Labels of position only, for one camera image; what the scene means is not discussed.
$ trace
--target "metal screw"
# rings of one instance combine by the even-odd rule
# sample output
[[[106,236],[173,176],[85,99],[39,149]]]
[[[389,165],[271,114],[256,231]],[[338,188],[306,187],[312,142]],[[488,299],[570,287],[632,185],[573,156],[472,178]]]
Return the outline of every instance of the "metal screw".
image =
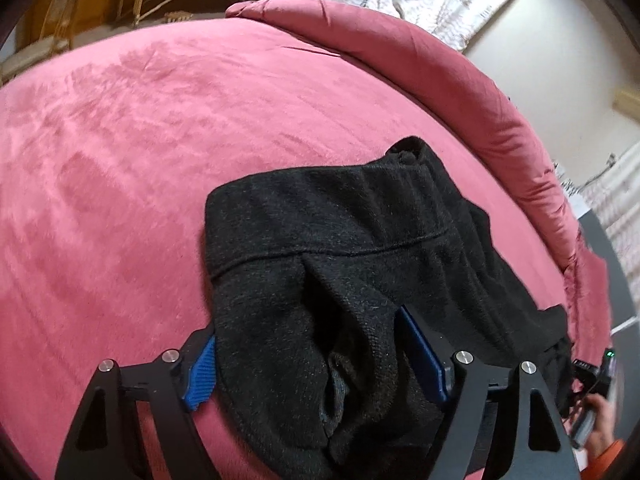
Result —
[[[522,364],[520,365],[520,368],[522,368],[522,371],[526,374],[534,374],[536,373],[536,365],[533,364],[531,361],[523,361]]]
[[[180,358],[180,352],[177,350],[167,350],[162,354],[162,361],[165,363],[175,363]]]
[[[113,360],[111,359],[105,359],[104,361],[102,361],[100,363],[100,365],[98,366],[98,370],[100,370],[101,372],[108,372],[109,370],[111,370],[113,367],[115,366],[115,363],[113,362]]]
[[[456,359],[462,364],[468,365],[471,361],[474,360],[474,357],[469,352],[461,350],[456,354]]]

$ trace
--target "orange sleeve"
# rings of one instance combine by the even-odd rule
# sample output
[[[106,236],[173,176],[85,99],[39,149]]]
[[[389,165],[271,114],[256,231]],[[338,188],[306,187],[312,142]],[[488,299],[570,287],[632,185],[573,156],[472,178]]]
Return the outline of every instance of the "orange sleeve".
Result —
[[[587,469],[580,473],[580,478],[582,480],[600,480],[624,445],[625,443],[622,440],[615,441],[611,446],[607,447],[603,454],[591,462]]]

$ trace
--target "floor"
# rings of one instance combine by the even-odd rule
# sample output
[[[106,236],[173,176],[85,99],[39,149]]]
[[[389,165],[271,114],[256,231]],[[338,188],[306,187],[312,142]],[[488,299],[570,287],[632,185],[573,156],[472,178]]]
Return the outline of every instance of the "floor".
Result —
[[[224,12],[204,12],[201,14],[194,14],[192,20],[213,20],[224,17]],[[159,18],[157,20],[144,20],[140,22],[138,28],[155,27],[156,25],[161,25],[163,23],[165,23],[164,18]],[[119,27],[113,27],[113,25],[108,24],[100,25],[100,27],[95,27],[91,30],[78,34],[74,40],[74,48],[95,43],[96,41],[106,40],[111,36],[130,32],[131,30],[133,29],[130,25],[120,25]]]

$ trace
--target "knit fabric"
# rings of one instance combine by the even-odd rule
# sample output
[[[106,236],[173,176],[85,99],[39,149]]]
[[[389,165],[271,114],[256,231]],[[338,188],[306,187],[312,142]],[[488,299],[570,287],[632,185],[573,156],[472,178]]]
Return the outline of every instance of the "knit fabric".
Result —
[[[398,349],[402,304],[487,364],[533,361],[566,408],[564,310],[537,310],[494,250],[488,216],[416,137],[364,166],[273,171],[214,190],[206,259],[220,394],[284,479],[424,476],[442,413]],[[484,465],[489,419],[471,470]]]

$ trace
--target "bed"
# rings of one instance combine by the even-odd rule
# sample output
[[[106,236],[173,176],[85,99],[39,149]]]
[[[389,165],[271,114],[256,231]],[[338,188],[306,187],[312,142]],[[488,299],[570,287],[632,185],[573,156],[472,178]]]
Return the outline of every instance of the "bed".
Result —
[[[212,189],[277,168],[361,164],[411,135],[488,212],[495,247],[538,307],[566,307],[574,357],[599,361],[606,266],[540,140],[490,79],[369,9],[263,0],[226,15],[95,43],[0,89],[0,374],[11,378],[0,425],[39,478],[53,477],[101,360],[148,362],[209,322]],[[196,424],[223,478],[275,478],[215,395]]]

